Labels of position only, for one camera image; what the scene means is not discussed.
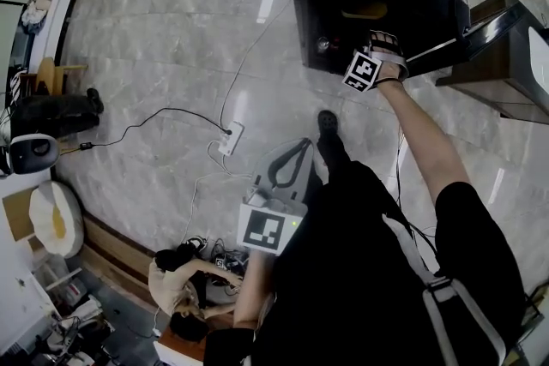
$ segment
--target wrist strap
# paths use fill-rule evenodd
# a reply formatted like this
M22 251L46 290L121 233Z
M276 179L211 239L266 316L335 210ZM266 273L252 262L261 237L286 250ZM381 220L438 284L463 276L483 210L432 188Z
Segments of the wrist strap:
M374 86L378 86L382 82L387 82L387 81L396 81L396 82L402 83L402 81L399 80L398 78L382 78L381 80L377 80L376 82L374 82Z

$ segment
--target marble floor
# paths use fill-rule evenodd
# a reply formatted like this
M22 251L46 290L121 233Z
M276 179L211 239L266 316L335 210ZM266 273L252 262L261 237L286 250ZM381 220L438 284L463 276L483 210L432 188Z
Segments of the marble floor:
M469 5L481 1L469 0ZM521 1L538 18L549 17L546 0ZM114 141L126 126L164 106L217 120L244 60L223 113L224 124L238 120L245 126L235 154L226 161L231 172L251 172L262 154L283 141L316 138L317 112L331 109L341 120L351 156L374 169L395 193L399 126L383 97L376 90L361 95L343 87L339 77L305 68L293 3L274 0L267 23L276 19L265 30L267 25L257 22L261 2L77 0L63 61L87 63L89 69L71 74L68 87L72 92L96 87L106 110L100 126L75 141ZM414 78L407 88L451 136L530 290L549 274L544 148L549 127L503 120L457 91L434 87L437 75L441 73ZM189 232L222 237L232 246L247 181L220 174L208 158L206 147L218 138L218 130L203 120L164 112L130 130L117 145L63 156L57 171L88 211L154 250L179 243L195 181L215 173L198 184ZM216 147L211 148L214 156ZM316 161L325 178L322 161ZM435 225L426 187L406 150L401 153L401 180L407 217L422 229Z

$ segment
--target wire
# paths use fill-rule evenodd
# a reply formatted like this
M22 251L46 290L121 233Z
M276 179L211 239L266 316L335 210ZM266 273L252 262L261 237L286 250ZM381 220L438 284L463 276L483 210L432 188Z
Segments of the wire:
M423 229L422 232L425 233L425 231L428 231L429 229L434 229L436 233L437 227L435 225L430 225L429 227L426 227L425 229ZM429 238L435 237L434 235L427 235L426 233L425 233L425 236Z
M227 250L223 239L217 238L214 242L214 246L212 247L212 251L210 252L210 256L209 256L210 261L214 261L214 258L218 255L223 255L223 258L225 260L227 257L233 260L240 266L240 271L242 273L246 272L248 260L250 259L250 255L248 254L248 252L245 252L242 250L236 250L236 249ZM231 270L232 267L234 267L233 262L231 262L230 267L226 267L226 270L231 273L234 273ZM228 296L235 296L239 293L239 289L232 288L230 285L225 285L224 291L225 291L225 294Z
M232 172L230 172L227 168L226 168L226 165L225 165L225 154L223 154L223 157L221 158L221 163L219 163L217 160L215 160L214 156L212 156L210 153L209 153L209 148L212 146L212 144L215 144L215 143L220 143L219 141L211 141L208 146L206 147L206 154L208 155L208 157L216 164L218 165L226 174L228 174L229 176L231 177L248 177L248 178L251 178L251 174L233 174Z
M198 183L206 177L220 175L220 174L226 174L226 172L224 172L224 171L223 172L212 172L211 174L207 174L206 176L199 177L199 178L197 178L197 180L195 180L195 190L192 194L192 200L190 201L189 220L187 221L187 226L185 226L185 232L183 234L183 238L181 238L181 243L187 237L187 232L189 231L189 226L190 226L190 223L192 222L192 216L193 216L193 213L195 212L195 198L196 198L196 192L198 190Z
M189 113L191 115L194 115L194 116L198 116L198 117L201 117L202 119L204 119L205 121L208 121L209 123L215 125L218 129L220 129L221 131L223 131L223 133L227 133L228 135L231 134L231 130L228 130L228 129L224 129L223 127L221 127L220 124L218 123L215 123L214 121L212 121L210 118L208 117L205 117L203 115L200 115L198 113L195 113L193 111L189 111L189 110L185 110L185 109L179 109L177 107L162 107L160 110L156 111L155 113L153 113L151 116L149 116L147 119L145 119L142 123L138 124L138 125L130 125L128 127L126 127L126 130L124 131L124 134L122 135L122 137L120 139L118 139L117 141L114 141L114 142L109 142L109 143L95 143L93 144L94 147L109 147L110 145L114 145L116 143L119 143L122 141L122 139L126 136L126 134L128 133L128 130L129 129L133 129L133 128L136 128L138 129L139 127L142 127L145 123L147 123L148 121L150 121L153 117L155 117L156 115L158 115L161 111L164 111L164 110L173 110L173 111L183 111L185 113Z
M160 307L156 309L156 313L154 313L154 328L156 329L156 319L158 318L158 313L160 312Z
M287 6L290 4L292 0L288 0L286 2L286 4L284 5L284 7L281 9L281 12L278 13L277 15L274 16L273 20L271 20L267 26L262 30L262 32L259 34L259 37L257 37L257 39L251 44L251 46L248 48L248 50L246 51L246 53L244 54L244 58L242 58L242 62L240 63L240 65L238 66L238 69L237 69L237 73L234 74L234 78L232 78L232 82L231 82L231 85L229 86L229 89L226 91L226 95L225 95L225 99L223 99L223 105L221 106L221 112L220 112L220 125L223 124L223 111L225 110L225 104L226 104L226 101L228 100L229 98L229 93L231 93L231 90L232 90L232 86L234 86L234 83L236 82L237 80L237 77L238 77L238 74L240 73L240 70L242 70L242 66L244 66L244 62L246 61L246 58L248 57L248 54L250 53L250 51L254 48L254 46L259 42L259 40L262 38L263 35L265 35L265 33L267 32L267 30L270 28L270 26L273 24L273 22L278 19L282 13L286 10Z
M80 151L80 148L74 148L72 150L69 150L69 151L65 151L64 153L61 153L59 154L60 156L64 156L65 154L71 154L73 153L74 151Z
M6 122L9 122L13 114L14 112L10 111L9 107L4 108L2 115L0 116L0 125L4 125Z
M117 141L113 141L113 142L108 142L108 143L82 143L80 144L80 146L78 148L75 148L73 150L70 150L70 151L66 151L64 153L62 153L61 155L64 156L65 154L71 154L71 153L75 153L76 151L83 151L83 150L89 150L89 149L92 149L93 147L109 147L110 145L114 145L114 144L117 144L119 142L121 142L124 137L128 134L128 130L129 129L138 129L140 127L142 127L145 123L147 123L148 121L150 121L153 117L155 117L156 115L158 115L161 111L164 111L164 110L171 110L171 111L183 111L185 113L189 113L191 115L194 115L194 116L197 116L197 117L201 117L202 119L204 119L205 121L208 121L209 123L215 125L218 129L220 129L223 133L226 133L228 135L231 134L231 130L230 129L224 129L223 127L221 127L221 125L219 125L218 123L212 121L211 119L209 119L208 117L205 117L203 115L200 115L198 113L195 113L193 111L189 111L189 110L185 110L185 109L180 109L180 108L177 108L177 107L162 107L160 110L156 111L155 113L153 113L151 116L147 117L147 119L145 119L142 123L140 124L137 124L137 125L129 125L128 127L126 127L126 129L124 130L124 133L122 134L122 137L120 139L118 139Z
M401 155L401 147L402 147L402 144L404 143L405 137L404 137L404 133L401 133L401 126L400 125L398 127L398 135L399 135L399 142L398 142L398 149L396 150L396 186L398 188L398 198L396 199L396 201L398 203L398 207L402 210L402 204L401 204L401 173L400 173L399 159L400 159L400 155ZM433 237L433 236L426 235L416 225L414 225L413 223L411 223L408 220L407 220L407 222L410 225L410 227L413 229L412 238L413 238L413 241L415 242L416 246L418 245L418 242L416 240L414 232L417 233L420 237L422 237L425 240L425 242L429 245L429 247L431 248L431 250L435 254L435 257L437 257L437 249L435 248L435 246L433 245L433 243L429 239L429 237Z

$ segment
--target wooden stool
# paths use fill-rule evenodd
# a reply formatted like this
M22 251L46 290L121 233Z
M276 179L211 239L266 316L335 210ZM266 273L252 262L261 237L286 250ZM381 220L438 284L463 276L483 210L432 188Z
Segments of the wooden stool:
M34 84L34 91L38 91L39 84L44 82L48 89L48 93L51 96L59 96L63 94L63 80L65 76L65 70L84 70L87 69L87 64L80 64L76 66L57 66L53 62L53 58L48 57L42 60L38 67L38 74L36 75L36 83Z

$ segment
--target forearm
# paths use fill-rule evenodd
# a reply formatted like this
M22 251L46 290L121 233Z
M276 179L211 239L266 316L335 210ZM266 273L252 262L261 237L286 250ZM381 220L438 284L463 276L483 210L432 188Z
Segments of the forearm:
M274 257L252 250L234 310L234 327L257 328L263 304L271 292Z
M225 305L216 305L214 307L207 307L204 310L204 319L209 319L215 315L225 315L234 311L234 303L227 303Z
M223 279L228 280L228 276L231 274L231 272L228 272L227 270L219 268L215 264L212 264L211 262L202 261L202 260L192 260L191 263L195 264L196 270L200 272L214 274L215 276L219 276L220 278L223 278Z
M384 82L379 91L395 111L433 203L450 183L468 183L465 167L449 137L407 94L403 85Z

